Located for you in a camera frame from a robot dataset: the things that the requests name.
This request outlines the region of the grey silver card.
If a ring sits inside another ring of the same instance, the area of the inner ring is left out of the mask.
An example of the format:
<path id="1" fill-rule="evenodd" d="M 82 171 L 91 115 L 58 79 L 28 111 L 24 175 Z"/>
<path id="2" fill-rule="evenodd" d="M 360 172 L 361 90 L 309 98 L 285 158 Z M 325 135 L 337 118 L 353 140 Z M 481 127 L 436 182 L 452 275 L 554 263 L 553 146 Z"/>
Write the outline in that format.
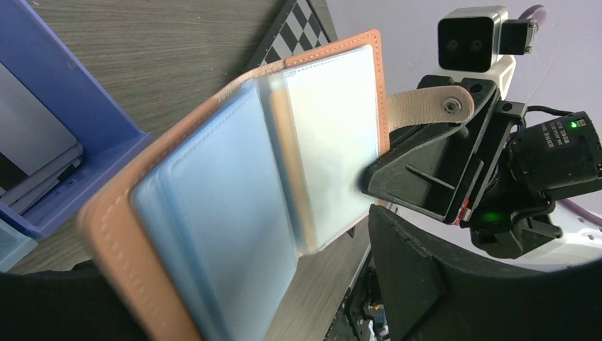
<path id="1" fill-rule="evenodd" d="M 83 146 L 1 66 L 1 202 L 23 213 L 68 178 Z"/>

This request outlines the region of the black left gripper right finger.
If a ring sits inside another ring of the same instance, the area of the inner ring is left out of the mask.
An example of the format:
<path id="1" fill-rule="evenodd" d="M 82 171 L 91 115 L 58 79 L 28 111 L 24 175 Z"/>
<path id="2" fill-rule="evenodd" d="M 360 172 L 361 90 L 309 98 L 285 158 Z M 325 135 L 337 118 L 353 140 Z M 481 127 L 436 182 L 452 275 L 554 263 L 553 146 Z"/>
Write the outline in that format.
<path id="1" fill-rule="evenodd" d="M 541 272 L 494 261 L 372 205 L 392 340 L 600 340 L 601 262 Z"/>

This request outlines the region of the orange leather card holder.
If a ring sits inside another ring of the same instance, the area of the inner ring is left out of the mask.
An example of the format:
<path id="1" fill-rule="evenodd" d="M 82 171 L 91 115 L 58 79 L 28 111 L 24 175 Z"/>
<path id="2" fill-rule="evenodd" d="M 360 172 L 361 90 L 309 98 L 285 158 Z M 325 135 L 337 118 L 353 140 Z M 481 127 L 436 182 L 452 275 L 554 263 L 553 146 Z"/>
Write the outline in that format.
<path id="1" fill-rule="evenodd" d="M 367 31 L 232 80 L 82 207 L 102 273 L 151 340 L 262 340 L 301 256 L 358 224 L 395 129 L 453 134 L 476 112 L 443 85 L 387 95 Z"/>

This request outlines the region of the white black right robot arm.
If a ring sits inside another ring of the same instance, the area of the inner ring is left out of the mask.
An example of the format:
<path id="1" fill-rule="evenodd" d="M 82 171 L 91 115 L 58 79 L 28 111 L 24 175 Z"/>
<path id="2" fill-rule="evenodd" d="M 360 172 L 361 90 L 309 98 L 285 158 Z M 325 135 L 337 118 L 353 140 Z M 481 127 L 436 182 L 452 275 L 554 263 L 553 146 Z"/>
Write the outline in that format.
<path id="1" fill-rule="evenodd" d="M 516 259 L 558 239 L 549 216 L 560 200 L 601 189 L 601 144 L 585 112 L 548 109 L 527 126 L 532 107 L 502 99 L 490 80 L 459 83 L 476 107 L 462 124 L 411 124 L 365 170 L 362 190 L 445 224 L 472 243 Z"/>

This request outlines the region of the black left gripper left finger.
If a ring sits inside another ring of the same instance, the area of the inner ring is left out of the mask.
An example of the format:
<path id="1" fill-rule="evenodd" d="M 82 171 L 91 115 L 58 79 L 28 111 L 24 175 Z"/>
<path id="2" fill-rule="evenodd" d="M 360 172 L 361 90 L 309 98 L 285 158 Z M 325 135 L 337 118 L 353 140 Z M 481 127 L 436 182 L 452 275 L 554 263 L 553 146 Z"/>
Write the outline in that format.
<path id="1" fill-rule="evenodd" d="M 1 274 L 2 340 L 147 340 L 93 261 Z"/>

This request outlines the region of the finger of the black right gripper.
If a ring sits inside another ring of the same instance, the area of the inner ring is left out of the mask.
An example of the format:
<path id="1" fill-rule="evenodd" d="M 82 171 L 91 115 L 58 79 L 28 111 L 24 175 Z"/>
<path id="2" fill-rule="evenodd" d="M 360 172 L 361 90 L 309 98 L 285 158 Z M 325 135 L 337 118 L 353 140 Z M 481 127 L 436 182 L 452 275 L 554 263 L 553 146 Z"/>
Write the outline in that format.
<path id="1" fill-rule="evenodd" d="M 466 123 L 421 124 L 392 133 L 388 152 L 369 165 L 361 178 L 365 194 L 452 224 L 484 172 L 478 155 L 500 100 L 492 80 L 464 78 L 476 110 Z"/>

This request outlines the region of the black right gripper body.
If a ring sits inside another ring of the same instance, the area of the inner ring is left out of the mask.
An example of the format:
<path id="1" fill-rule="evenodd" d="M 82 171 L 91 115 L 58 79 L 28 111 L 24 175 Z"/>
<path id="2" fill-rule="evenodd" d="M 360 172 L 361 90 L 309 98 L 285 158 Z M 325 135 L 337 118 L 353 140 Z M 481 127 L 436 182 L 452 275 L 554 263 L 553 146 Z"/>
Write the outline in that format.
<path id="1" fill-rule="evenodd" d="M 509 142 L 520 125 L 521 104 L 502 110 L 497 102 L 478 155 L 485 169 L 476 181 L 458 219 L 452 223 L 470 232 L 471 242 L 498 259 L 517 259 L 558 238 L 560 230 L 544 220 L 553 204 L 530 194 L 510 172 Z"/>

